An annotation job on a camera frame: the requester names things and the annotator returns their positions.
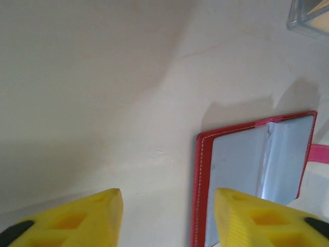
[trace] clear plastic container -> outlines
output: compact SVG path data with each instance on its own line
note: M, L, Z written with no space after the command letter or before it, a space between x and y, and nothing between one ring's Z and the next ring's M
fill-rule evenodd
M329 43L329 0L293 0L287 27Z

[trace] white stitching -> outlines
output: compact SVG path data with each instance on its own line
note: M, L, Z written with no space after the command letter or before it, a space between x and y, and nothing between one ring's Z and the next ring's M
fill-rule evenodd
M289 117L289 118L283 119L283 121L286 121L286 120L289 120L289 119L293 119L293 118L296 118L296 117L295 116L294 117ZM253 126L248 126L248 127L240 128L240 129L223 131L223 132L216 133L216 134L211 134L211 135L208 135L208 136L205 136L204 138L202 138L202 141L201 141L201 153L200 153L199 181L198 181L198 188L197 188L196 208L195 208L194 247L198 247L197 246L197 241L198 241L198 223L199 223L199 204L200 204L200 194L201 194L201 182L202 182L201 181L201 177L202 177L203 152L204 152L204 142L205 142L205 139L206 138L209 138L209 137L212 137L212 136L216 136L216 135L222 135L222 134L230 133L230 132L233 132L233 131L250 129L252 127L258 127L258 126L262 126L262 125L264 125L264 124L261 123L261 124L256 124L256 125L253 125ZM312 124L312 128L311 128L311 133L313 132L314 125L315 125L315 121L313 120L313 124ZM308 151L309 151L311 138L312 138L312 135L310 134L309 135L309 139L308 139L308 144L307 144L307 150L306 150L306 154L305 154L305 158L304 158L304 164L306 162L306 157L307 157L307 154L308 154Z

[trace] red wallet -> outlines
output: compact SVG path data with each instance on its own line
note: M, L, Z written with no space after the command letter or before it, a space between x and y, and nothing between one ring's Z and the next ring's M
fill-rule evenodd
M316 111L276 116L198 135L190 246L219 242L213 215L218 187L284 205L298 197L316 116Z

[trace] open card case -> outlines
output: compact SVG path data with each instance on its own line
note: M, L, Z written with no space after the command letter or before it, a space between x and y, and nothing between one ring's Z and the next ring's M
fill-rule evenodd
M271 117L197 137L191 246L219 243L214 192L231 188L287 205L298 197L317 112Z

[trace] black rubber tip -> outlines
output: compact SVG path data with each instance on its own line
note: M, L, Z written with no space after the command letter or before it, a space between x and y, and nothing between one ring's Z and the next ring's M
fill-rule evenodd
M329 239L329 223L314 219L312 217L306 217L304 221L313 227L313 229L315 229L317 232L321 233L324 237Z
M34 225L33 220L27 220L12 225L0 233L0 247L8 247L20 235Z

